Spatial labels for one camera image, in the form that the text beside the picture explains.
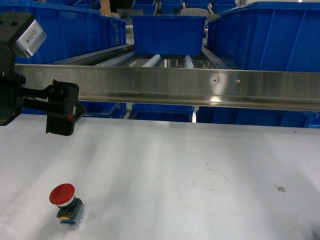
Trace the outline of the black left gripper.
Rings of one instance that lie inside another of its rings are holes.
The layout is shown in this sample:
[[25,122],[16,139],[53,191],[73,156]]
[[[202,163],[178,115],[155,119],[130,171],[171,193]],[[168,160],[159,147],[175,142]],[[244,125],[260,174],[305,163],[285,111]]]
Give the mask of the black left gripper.
[[79,86],[75,83],[53,80],[44,89],[21,87],[22,107],[46,112],[45,132],[70,136],[76,122],[86,114],[86,107],[79,102]]

